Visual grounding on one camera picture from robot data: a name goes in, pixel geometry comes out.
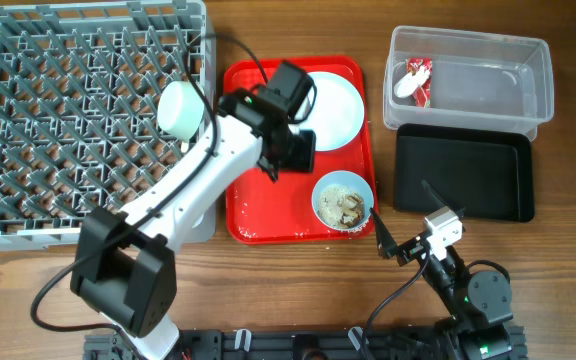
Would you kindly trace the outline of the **white napkin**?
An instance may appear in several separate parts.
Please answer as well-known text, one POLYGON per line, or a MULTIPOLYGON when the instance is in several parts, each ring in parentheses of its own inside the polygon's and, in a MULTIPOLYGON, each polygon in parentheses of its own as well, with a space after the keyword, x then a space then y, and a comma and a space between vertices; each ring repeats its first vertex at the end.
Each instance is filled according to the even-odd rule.
POLYGON ((430 78, 430 74, 430 70, 425 66, 421 66, 414 72, 407 73, 395 84, 395 96, 398 98, 406 98, 411 96, 430 78))

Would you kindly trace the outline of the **green bowl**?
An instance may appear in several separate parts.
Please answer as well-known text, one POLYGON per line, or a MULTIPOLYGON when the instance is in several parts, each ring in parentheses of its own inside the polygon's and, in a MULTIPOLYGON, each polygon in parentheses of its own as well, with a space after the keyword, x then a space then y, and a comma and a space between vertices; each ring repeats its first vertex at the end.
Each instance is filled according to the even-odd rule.
POLYGON ((175 138, 189 142, 200 127, 204 116, 202 91, 197 92, 187 81, 168 84, 159 99, 159 127, 175 138))

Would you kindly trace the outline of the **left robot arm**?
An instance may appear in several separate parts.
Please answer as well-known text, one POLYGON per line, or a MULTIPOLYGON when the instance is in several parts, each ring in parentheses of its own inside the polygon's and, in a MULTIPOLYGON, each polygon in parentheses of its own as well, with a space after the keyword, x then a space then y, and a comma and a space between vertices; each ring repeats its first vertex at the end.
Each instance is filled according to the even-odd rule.
POLYGON ((271 179, 283 169, 313 169, 313 131, 291 126, 317 100, 312 87, 236 90, 146 194, 117 214, 97 208, 84 219, 70 289, 108 318, 138 358, 170 359, 180 351, 181 332, 168 315, 177 294, 175 255, 219 195, 255 167, 271 179))

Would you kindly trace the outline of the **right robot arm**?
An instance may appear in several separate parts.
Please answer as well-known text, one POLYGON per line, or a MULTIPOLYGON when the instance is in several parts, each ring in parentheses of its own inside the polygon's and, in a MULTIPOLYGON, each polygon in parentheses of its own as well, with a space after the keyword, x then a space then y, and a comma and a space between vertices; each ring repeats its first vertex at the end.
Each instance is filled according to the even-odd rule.
POLYGON ((421 185, 438 209, 424 218, 424 230, 406 242, 397 244, 377 212, 370 211, 379 255, 394 258, 401 266, 416 262, 419 269, 373 310, 359 341, 361 355, 370 357, 368 334, 381 311, 421 278, 450 313, 435 325, 437 342, 449 356, 493 359, 510 354, 513 345, 506 326, 513 319, 509 272, 485 259, 465 264, 454 248, 465 232, 465 209, 451 208, 429 182, 423 180, 421 185))

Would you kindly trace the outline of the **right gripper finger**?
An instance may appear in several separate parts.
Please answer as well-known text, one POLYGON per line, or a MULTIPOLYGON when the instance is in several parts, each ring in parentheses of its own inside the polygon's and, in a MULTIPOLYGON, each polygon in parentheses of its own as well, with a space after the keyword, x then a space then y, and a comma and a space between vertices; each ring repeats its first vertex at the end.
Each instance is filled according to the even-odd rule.
POLYGON ((384 259, 395 257, 398 254, 398 245, 396 241, 374 208, 370 209, 370 214, 375 224, 375 235, 379 256, 384 259))
POLYGON ((426 195, 435 203, 437 207, 439 208, 448 207, 459 218, 464 217, 464 208, 457 208, 456 206, 450 205, 449 202, 445 200, 428 181, 422 179, 421 185, 426 195))

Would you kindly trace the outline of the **red snack wrapper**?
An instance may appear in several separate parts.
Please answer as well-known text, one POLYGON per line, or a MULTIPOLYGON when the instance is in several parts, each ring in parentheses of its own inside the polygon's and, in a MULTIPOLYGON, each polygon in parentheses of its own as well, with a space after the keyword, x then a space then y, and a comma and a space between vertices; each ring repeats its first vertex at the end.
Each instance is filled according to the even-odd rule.
POLYGON ((431 82, 432 82, 432 59, 431 58, 409 58, 406 61, 407 73, 414 72, 418 70, 421 66, 427 67, 431 74, 430 78, 413 94, 412 97, 415 100, 417 107, 428 108, 431 103, 431 82))

